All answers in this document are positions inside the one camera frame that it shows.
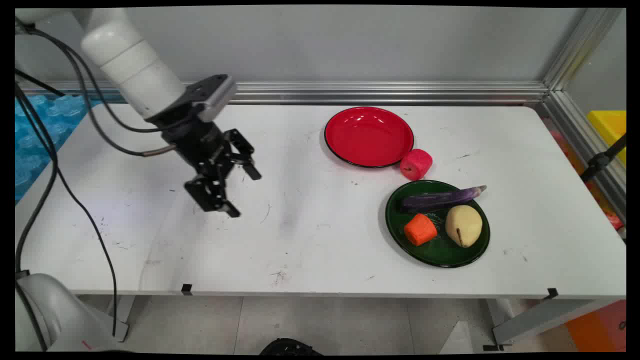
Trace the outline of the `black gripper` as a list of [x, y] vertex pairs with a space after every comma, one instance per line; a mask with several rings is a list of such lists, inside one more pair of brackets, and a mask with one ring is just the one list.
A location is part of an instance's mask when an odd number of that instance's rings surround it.
[[213, 121], [201, 120], [204, 110], [202, 103], [178, 101], [148, 117], [147, 122], [201, 174], [183, 185], [199, 207], [204, 212], [224, 212], [238, 218], [241, 213], [227, 198], [226, 181], [220, 179], [226, 179], [238, 165], [253, 181], [260, 180], [262, 175], [253, 159], [255, 149], [239, 130], [222, 131]]

